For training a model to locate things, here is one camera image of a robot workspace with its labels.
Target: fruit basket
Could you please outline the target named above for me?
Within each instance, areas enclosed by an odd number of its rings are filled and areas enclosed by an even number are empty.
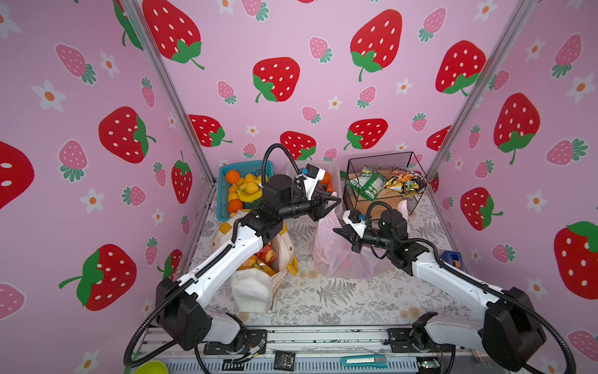
[[[256,177],[261,175],[261,164],[262,160],[257,161],[248,161],[248,162],[238,162],[232,163],[229,165],[224,165],[220,168],[220,172],[218,173],[218,206],[216,209],[216,218],[220,222],[226,222],[229,218],[228,213],[228,189],[232,186],[229,182],[226,181],[225,175],[230,170],[236,170],[241,174],[241,176],[245,176],[247,174],[253,174]],[[274,169],[272,167],[272,162],[268,161],[266,164],[266,175],[271,177],[274,175]],[[244,203],[244,208],[251,208],[250,203]]]

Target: pink wallpaper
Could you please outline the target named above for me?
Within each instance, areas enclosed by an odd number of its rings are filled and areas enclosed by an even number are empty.
[[[118,4],[32,5],[0,2],[0,371],[120,373],[208,184]]]
[[[215,175],[275,142],[427,168],[517,3],[138,2]]]
[[[598,4],[535,8],[438,171],[435,197],[474,276],[518,287],[598,371]],[[562,373],[554,339],[531,359]]]

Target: pink strawberry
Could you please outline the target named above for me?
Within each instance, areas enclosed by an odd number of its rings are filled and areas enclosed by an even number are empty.
[[[158,240],[152,236],[149,239],[147,246],[148,247],[145,249],[145,262],[148,266],[151,266],[158,256]]]
[[[225,81],[218,82],[218,94],[224,99],[226,104],[234,105],[237,102],[237,96],[234,95],[234,89]]]
[[[255,144],[247,143],[243,147],[243,156],[245,156],[247,159],[253,159],[257,151],[258,150],[255,148]]]
[[[438,8],[431,12],[423,21],[423,29],[419,31],[419,41],[425,43],[434,37],[434,33],[440,31],[447,15],[446,8]]]
[[[123,203],[127,205],[139,206],[145,201],[145,192],[137,186],[125,188],[123,194]]]
[[[305,119],[305,121],[318,123],[322,120],[322,117],[318,114],[318,111],[315,108],[303,107],[301,113],[303,114],[303,119]]]
[[[475,168],[474,174],[476,177],[483,179],[485,177],[488,177],[488,174],[492,174],[492,170],[494,170],[494,163],[492,162],[492,160],[486,160],[486,162],[480,162],[478,167]]]
[[[78,141],[69,139],[58,152],[59,168],[62,178],[71,183],[80,181],[85,176],[83,169],[87,167],[87,156]]]
[[[162,164],[158,161],[154,164],[155,181],[158,182],[160,187],[166,186],[166,170],[162,167]]]
[[[572,35],[561,47],[554,58],[556,65],[553,66],[553,78],[564,77],[573,67],[572,63],[577,61],[581,54],[581,35]]]
[[[571,161],[581,160],[587,154],[586,151],[588,148],[590,146],[586,145],[583,139],[574,139],[573,141],[564,139],[548,151],[546,161],[555,165],[565,166]]]
[[[370,86],[363,90],[359,94],[359,100],[357,100],[357,106],[361,109],[365,109],[369,104],[376,98],[376,88]]]
[[[322,38],[309,39],[309,51],[312,52],[313,58],[320,60],[320,63],[328,63],[332,59],[332,49],[328,48],[328,42]]]
[[[141,94],[144,96],[145,102],[148,104],[148,107],[153,108],[155,102],[155,95],[154,91],[152,90],[152,85],[150,84],[150,80],[148,77],[143,77],[141,79]]]
[[[61,43],[56,44],[55,49],[56,55],[73,77],[80,78],[83,83],[87,83],[90,86],[93,86],[97,82],[93,66],[90,63],[86,64],[85,57],[83,57],[81,52]]]
[[[417,113],[415,116],[413,116],[412,121],[413,123],[411,124],[411,127],[417,132],[422,131],[428,124],[428,120],[426,119],[426,115],[424,113]]]
[[[469,148],[474,149],[478,141],[480,141],[480,125],[476,123],[471,128],[471,134],[469,134]]]
[[[27,297],[10,283],[0,282],[0,321],[23,309]]]

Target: red strawberry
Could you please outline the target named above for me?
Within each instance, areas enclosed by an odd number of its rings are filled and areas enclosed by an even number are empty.
[[[174,250],[168,255],[168,257],[166,257],[166,262],[164,262],[164,270],[160,269],[160,265],[158,265],[158,271],[164,273],[162,275],[162,279],[170,278],[171,281],[175,280],[176,270],[179,268],[182,256],[183,253],[180,250]]]
[[[461,211],[474,229],[482,231],[492,222],[494,200],[485,188],[478,187],[467,191],[461,196]]]
[[[160,54],[179,63],[193,61],[202,52],[202,36],[193,21],[166,0],[144,0],[141,5]]]
[[[0,209],[25,192],[34,177],[27,156],[0,141]]]
[[[130,163],[140,163],[147,156],[150,149],[148,139],[155,143],[155,139],[145,131],[145,123],[129,107],[121,107],[108,114],[98,128],[104,148]]]
[[[480,141],[480,125],[476,123],[471,128],[471,134],[469,134],[469,148],[474,149],[478,141]]]
[[[561,140],[546,154],[546,161],[559,166],[568,165],[571,161],[579,161],[587,154],[589,145],[583,139]]]
[[[464,91],[475,83],[482,67],[486,63],[486,55],[470,41],[462,40],[449,48],[444,55],[438,75],[436,90],[443,93]]]
[[[141,79],[141,94],[144,96],[145,102],[148,104],[148,107],[153,108],[155,102],[155,95],[154,91],[152,90],[152,85],[150,84],[150,80],[148,77],[143,77]]]
[[[254,86],[260,93],[255,98],[255,102],[258,102],[260,95],[264,95],[264,98],[269,101],[288,100],[297,86],[299,72],[299,64],[290,57],[277,57],[256,63]]]
[[[232,143],[230,140],[224,140],[224,129],[214,118],[190,114],[189,119],[197,134],[199,144],[204,147],[216,147],[222,142]]]
[[[93,86],[97,82],[93,66],[85,62],[85,57],[83,57],[81,52],[61,43],[56,44],[55,49],[56,55],[73,77],[80,78],[83,83],[87,83],[90,86]]]
[[[388,9],[363,25],[351,40],[353,63],[373,73],[390,65],[396,57],[401,40],[403,19],[401,13]]]
[[[540,114],[522,93],[507,98],[494,128],[494,144],[504,153],[513,152],[510,165],[515,162],[515,152],[525,148],[540,128]]]
[[[280,135],[280,143],[289,150],[294,160],[313,160],[316,153],[316,141],[309,135],[287,131]]]
[[[434,37],[434,33],[440,31],[447,15],[446,8],[438,8],[431,12],[423,21],[423,29],[419,31],[419,41],[427,42]]]
[[[189,164],[183,160],[183,152],[181,151],[181,159],[172,166],[170,173],[172,180],[172,187],[175,189],[176,199],[179,203],[184,204],[189,198],[189,191],[193,184],[193,175]]]
[[[580,54],[581,35],[571,35],[554,57],[554,62],[556,64],[553,66],[554,79],[564,77],[573,68],[571,64],[577,61]]]
[[[145,249],[145,262],[148,266],[152,265],[155,258],[158,256],[158,240],[153,236],[148,240],[147,248]]]
[[[347,131],[347,140],[356,150],[367,150],[375,146],[388,130],[388,122],[382,118],[372,118],[353,122]]]
[[[137,267],[114,244],[102,245],[83,263],[83,275],[67,279],[58,287],[80,279],[77,298],[90,311],[99,311],[114,303],[135,283]]]
[[[567,225],[554,237],[554,255],[569,291],[598,299],[598,226],[586,221]]]
[[[10,283],[0,282],[0,321],[23,309],[27,297]]]
[[[446,138],[447,134],[449,133],[449,129],[450,129],[450,126],[447,126],[447,127],[443,128],[442,130],[433,133],[426,141],[426,145],[428,146],[428,148],[430,148],[433,151],[438,152],[438,150],[440,149],[440,146],[444,142],[444,138]]]

